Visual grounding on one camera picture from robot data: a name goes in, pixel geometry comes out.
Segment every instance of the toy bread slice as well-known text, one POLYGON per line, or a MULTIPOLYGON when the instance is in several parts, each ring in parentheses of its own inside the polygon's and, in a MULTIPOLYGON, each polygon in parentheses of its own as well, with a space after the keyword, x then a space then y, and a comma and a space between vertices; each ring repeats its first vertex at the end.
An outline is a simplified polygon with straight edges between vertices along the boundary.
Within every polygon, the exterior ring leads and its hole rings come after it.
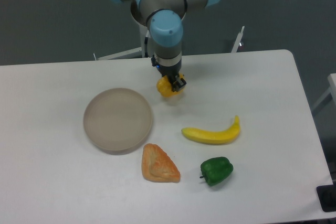
POLYGON ((142 175, 152 182, 179 182, 181 175, 173 161, 156 144, 147 144, 143 148, 142 175))

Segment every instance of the plate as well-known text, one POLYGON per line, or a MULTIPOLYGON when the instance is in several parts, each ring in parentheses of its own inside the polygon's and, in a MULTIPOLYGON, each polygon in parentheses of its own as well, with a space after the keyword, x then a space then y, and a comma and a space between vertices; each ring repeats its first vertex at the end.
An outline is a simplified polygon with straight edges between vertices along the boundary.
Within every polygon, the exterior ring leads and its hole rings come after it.
POLYGON ((152 110, 139 93, 124 88, 97 95, 84 113, 84 129, 91 141, 107 151, 135 147, 148 135, 152 110))

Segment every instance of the yellow banana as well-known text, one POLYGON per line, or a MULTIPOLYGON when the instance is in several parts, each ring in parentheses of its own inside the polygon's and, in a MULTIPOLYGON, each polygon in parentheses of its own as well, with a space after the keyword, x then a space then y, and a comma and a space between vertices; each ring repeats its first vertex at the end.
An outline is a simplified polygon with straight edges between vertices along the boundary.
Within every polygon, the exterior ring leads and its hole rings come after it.
POLYGON ((227 144, 240 133, 239 117, 235 116, 233 124, 224 131, 204 131, 197 128, 183 128, 182 134, 190 140, 204 144, 227 144))

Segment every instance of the white table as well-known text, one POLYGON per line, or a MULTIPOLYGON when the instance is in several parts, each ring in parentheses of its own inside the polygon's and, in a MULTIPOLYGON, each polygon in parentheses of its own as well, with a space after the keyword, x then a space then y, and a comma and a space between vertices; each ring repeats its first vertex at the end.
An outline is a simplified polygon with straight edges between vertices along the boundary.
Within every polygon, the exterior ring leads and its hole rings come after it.
POLYGON ((184 94, 165 100, 149 59, 0 67, 0 223, 268 223, 332 218, 316 187, 332 184, 298 75, 285 50, 183 57, 184 94), (146 143, 168 153, 178 184, 141 174, 142 146, 109 155, 87 138, 91 99, 116 87, 151 104, 146 143), (229 145, 185 139, 186 126, 221 130, 229 145), (234 171, 213 188, 200 164, 226 156, 234 171))

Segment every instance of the gray floor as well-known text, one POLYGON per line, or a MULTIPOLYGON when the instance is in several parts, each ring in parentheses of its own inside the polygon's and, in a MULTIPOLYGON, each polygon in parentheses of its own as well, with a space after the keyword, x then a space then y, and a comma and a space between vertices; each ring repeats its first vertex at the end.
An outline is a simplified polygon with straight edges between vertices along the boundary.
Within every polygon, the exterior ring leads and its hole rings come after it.
MULTIPOLYGON (((130 3, 0 0, 0 65, 87 61, 140 46, 130 3)), ((244 50, 288 49, 310 105, 336 73, 336 0, 221 0, 184 20, 183 54, 230 52, 242 26, 244 50)), ((315 118, 328 161, 336 159, 336 109, 315 118)))

